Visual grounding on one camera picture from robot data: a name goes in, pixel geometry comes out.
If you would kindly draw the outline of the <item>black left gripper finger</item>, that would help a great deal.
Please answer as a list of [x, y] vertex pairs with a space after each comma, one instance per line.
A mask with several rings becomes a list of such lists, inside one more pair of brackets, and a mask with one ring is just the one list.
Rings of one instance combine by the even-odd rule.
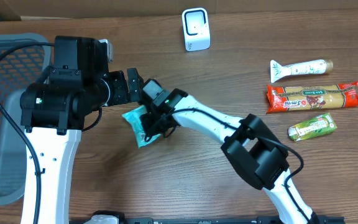
[[132, 73], [133, 73], [133, 94], [132, 94], [132, 101], [140, 101], [141, 99], [141, 92], [142, 92], [142, 87], [144, 85], [144, 80], [143, 78], [139, 75], [138, 71], [136, 68], [132, 69]]
[[127, 69], [127, 77], [128, 77], [128, 87], [129, 87], [129, 96], [130, 101], [137, 101], [137, 75], [135, 68]]

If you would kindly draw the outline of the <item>teal snack packet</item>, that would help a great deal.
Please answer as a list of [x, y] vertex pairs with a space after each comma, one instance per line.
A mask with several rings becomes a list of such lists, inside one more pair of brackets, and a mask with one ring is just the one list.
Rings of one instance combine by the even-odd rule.
[[142, 127], [140, 116], [147, 113], [144, 105], [124, 113], [122, 117], [130, 124], [135, 135], [138, 148], [144, 147], [152, 142], [156, 141], [161, 134], [156, 134], [149, 138], [149, 141], [145, 140], [145, 131]]

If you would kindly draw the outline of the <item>red orange pasta packet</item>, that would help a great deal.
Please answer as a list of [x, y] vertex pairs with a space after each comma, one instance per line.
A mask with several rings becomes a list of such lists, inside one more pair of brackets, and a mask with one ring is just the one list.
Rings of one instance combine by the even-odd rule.
[[358, 81], [316, 86], [267, 86], [268, 113], [358, 106]]

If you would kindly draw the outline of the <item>white tube gold cap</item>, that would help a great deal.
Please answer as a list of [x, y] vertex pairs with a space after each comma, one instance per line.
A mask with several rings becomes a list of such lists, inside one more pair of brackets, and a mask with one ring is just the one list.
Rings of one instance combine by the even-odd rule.
[[327, 74], [333, 71], [332, 60], [312, 60], [307, 62], [294, 63], [290, 65], [280, 65], [277, 61], [270, 61], [270, 82], [276, 81], [289, 76]]

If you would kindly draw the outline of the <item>green tea packet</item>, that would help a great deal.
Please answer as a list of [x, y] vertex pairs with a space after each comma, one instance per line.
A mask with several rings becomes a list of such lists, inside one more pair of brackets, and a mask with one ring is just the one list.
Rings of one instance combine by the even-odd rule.
[[325, 113], [289, 127], [288, 135], [294, 141], [302, 141], [331, 134], [336, 129], [331, 114]]

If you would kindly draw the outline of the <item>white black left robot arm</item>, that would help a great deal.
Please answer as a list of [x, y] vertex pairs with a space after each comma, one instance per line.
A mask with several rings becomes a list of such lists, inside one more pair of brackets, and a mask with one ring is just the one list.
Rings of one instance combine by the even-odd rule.
[[140, 101], [134, 68], [110, 72], [106, 39], [57, 36], [47, 81], [21, 95], [21, 125], [34, 148], [27, 158], [21, 223], [68, 223], [73, 163], [85, 117], [104, 106]]

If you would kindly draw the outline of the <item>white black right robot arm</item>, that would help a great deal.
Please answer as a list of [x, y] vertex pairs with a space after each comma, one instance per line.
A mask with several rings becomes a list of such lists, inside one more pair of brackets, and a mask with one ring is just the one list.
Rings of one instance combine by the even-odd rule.
[[268, 195], [282, 223], [319, 222], [291, 179], [299, 173], [298, 169], [291, 171], [287, 161], [292, 149], [282, 144], [258, 116], [223, 114], [183, 90], [165, 90], [152, 79], [142, 87], [141, 102], [147, 109], [140, 118], [145, 141], [157, 134], [168, 137], [178, 126], [199, 131], [221, 144], [242, 180]]

